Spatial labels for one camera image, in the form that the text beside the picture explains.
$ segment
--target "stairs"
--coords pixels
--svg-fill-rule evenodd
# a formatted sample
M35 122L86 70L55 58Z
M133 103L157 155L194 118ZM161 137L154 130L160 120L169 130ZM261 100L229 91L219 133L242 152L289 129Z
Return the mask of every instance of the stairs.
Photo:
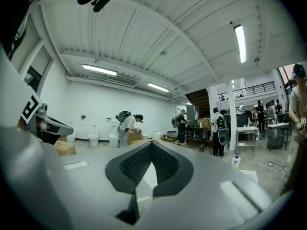
M199 107L200 117L210 117L209 96L207 89L186 94L186 97L190 103Z

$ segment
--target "ceiling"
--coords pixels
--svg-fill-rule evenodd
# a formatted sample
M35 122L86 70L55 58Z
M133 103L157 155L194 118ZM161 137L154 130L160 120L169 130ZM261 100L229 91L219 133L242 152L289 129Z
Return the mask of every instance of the ceiling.
M82 68L87 63L135 80L129 89L185 100L187 93L305 59L304 43L276 0L111 0L99 13L73 0L37 4L71 80L105 84L105 75ZM238 24L246 37L244 64Z

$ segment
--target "fluorescent light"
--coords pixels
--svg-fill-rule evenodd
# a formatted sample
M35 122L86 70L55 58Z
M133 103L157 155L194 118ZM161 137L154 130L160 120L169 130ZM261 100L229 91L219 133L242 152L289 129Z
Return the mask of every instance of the fluorescent light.
M240 60L241 60L241 63L244 63L247 61L247 54L246 54L246 43L245 43L245 35L244 35L243 26L238 25L234 27L234 30L236 32L236 38L238 39L238 43L239 43Z
M116 71L107 70L107 69L100 68L100 67L94 67L94 66L89 66L89 65L85 65L85 64L83 64L82 67L84 69L88 69L88 70L91 70L91 71L99 71L99 72L103 72L105 74L109 74L109 75L113 75L113 76L117 75Z
M148 86L153 87L153 88L156 88L156 89L159 89L159 90L162 90L162 91L165 91L165 92L169 92L168 89L162 88L162 87L160 87L160 86L158 86L158 85L155 85L155 84L153 84L153 83L151 83L151 82L148 84Z

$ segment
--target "pants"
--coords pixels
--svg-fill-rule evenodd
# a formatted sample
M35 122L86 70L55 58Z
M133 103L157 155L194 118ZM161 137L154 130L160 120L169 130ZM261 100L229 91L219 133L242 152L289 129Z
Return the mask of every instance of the pants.
M261 132L262 130L264 131L264 116L259 115L258 116L258 122L259 122L259 131Z
M185 134L186 134L185 130L178 129L177 140L179 140L179 143L184 143Z
M224 146L221 145L219 141L219 133L213 132L213 155L217 156L217 153L220 157L224 156Z
M119 138L120 147L128 146L127 133L125 131L121 131L120 129L118 129L117 134L118 134L118 138Z

